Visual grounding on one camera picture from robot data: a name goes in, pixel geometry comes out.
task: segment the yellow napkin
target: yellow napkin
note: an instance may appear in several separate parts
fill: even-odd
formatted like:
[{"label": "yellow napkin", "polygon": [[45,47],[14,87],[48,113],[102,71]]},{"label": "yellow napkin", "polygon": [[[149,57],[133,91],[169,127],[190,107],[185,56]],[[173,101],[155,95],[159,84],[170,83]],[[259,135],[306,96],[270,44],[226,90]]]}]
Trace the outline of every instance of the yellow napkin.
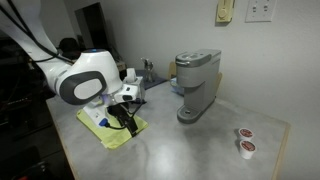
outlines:
[{"label": "yellow napkin", "polygon": [[[97,127],[82,109],[78,111],[77,118],[101,140],[101,143],[105,148],[116,149],[132,138],[127,128],[114,130],[105,127]],[[140,117],[135,115],[134,119],[138,126],[138,133],[148,127],[148,123]],[[119,122],[115,117],[108,115],[108,120],[111,126],[120,127]]]}]

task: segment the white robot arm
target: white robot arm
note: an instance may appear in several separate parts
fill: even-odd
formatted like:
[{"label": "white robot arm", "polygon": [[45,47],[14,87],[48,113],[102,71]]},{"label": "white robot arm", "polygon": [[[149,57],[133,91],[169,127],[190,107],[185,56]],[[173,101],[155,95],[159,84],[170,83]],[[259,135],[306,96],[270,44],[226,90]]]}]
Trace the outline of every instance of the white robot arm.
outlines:
[{"label": "white robot arm", "polygon": [[[40,0],[0,0],[0,29],[37,63],[53,92],[72,105],[87,104],[97,96],[102,97],[105,106],[137,98],[139,86],[120,80],[108,51],[84,51],[74,64],[60,56],[43,29],[40,8]],[[104,116],[95,105],[85,109],[91,118],[97,117],[97,113]]]}]

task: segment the cable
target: cable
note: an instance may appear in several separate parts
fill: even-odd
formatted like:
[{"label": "cable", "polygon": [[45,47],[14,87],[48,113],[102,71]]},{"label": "cable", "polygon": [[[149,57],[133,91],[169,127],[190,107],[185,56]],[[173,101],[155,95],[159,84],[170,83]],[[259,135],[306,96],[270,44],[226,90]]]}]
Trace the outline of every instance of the cable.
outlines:
[{"label": "cable", "polygon": [[130,112],[129,109],[127,109],[126,107],[124,107],[122,104],[120,104],[120,106],[122,107],[122,109],[124,109],[128,114],[131,115],[131,117],[133,117],[136,112],[141,108],[141,106],[143,105],[143,100],[140,99],[140,104],[138,107],[136,107],[136,109],[133,112]]},{"label": "cable", "polygon": [[49,153],[49,154],[47,154],[47,155],[44,155],[44,156],[41,157],[41,159],[45,159],[45,158],[47,158],[47,157],[49,157],[49,156],[52,156],[52,155],[54,155],[54,154],[56,154],[56,153],[59,153],[59,152],[62,152],[62,149],[59,149],[59,150],[56,150],[56,151],[54,151],[54,152],[52,152],[52,153]]},{"label": "cable", "polygon": [[[13,97],[14,93],[16,92],[17,88],[18,88],[18,85],[20,83],[20,77],[19,79],[17,80],[16,82],[16,85],[14,86],[13,90],[12,90],[12,93],[10,94],[9,98],[7,99],[7,102],[10,102],[11,98]],[[5,105],[3,105],[0,109],[0,113],[5,109],[5,106],[7,105],[7,103]]]},{"label": "cable", "polygon": [[122,130],[122,129],[125,129],[126,127],[125,126],[122,126],[122,127],[114,127],[114,126],[108,126],[108,128],[110,129],[114,129],[114,130]]},{"label": "cable", "polygon": [[1,5],[0,5],[0,10],[8,17],[8,19],[10,19],[12,21],[13,24],[15,24],[22,32],[24,32],[41,50],[43,50],[48,55],[52,56],[51,58],[38,60],[38,61],[35,61],[35,62],[45,62],[45,61],[49,61],[49,60],[52,60],[54,58],[57,58],[57,59],[60,59],[62,61],[74,64],[74,62],[72,62],[71,60],[59,56],[59,52],[58,51],[57,51],[57,53],[54,53],[54,52],[50,51],[49,49],[47,49],[46,47],[44,47],[41,43],[39,43],[38,40],[35,38],[35,36],[32,34],[31,30],[29,29],[29,27],[27,26],[25,21],[23,20],[23,18],[21,17],[20,13],[18,12],[18,10],[15,7],[15,5],[13,4],[12,0],[7,0],[7,2],[10,5],[10,7],[13,10],[13,12],[18,17],[19,21],[21,22],[21,24],[24,26],[25,29],[23,27],[21,27],[21,25],[19,23],[17,23],[15,21],[15,19]]}]

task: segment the coffee maker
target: coffee maker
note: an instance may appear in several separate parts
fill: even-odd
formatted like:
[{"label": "coffee maker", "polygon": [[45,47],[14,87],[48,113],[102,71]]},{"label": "coffee maker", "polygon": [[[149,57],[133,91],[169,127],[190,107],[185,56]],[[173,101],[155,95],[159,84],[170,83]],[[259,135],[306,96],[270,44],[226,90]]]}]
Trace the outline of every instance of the coffee maker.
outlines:
[{"label": "coffee maker", "polygon": [[184,88],[184,105],[177,112],[180,122],[196,122],[214,102],[220,57],[221,51],[212,49],[176,56],[177,83]]}]

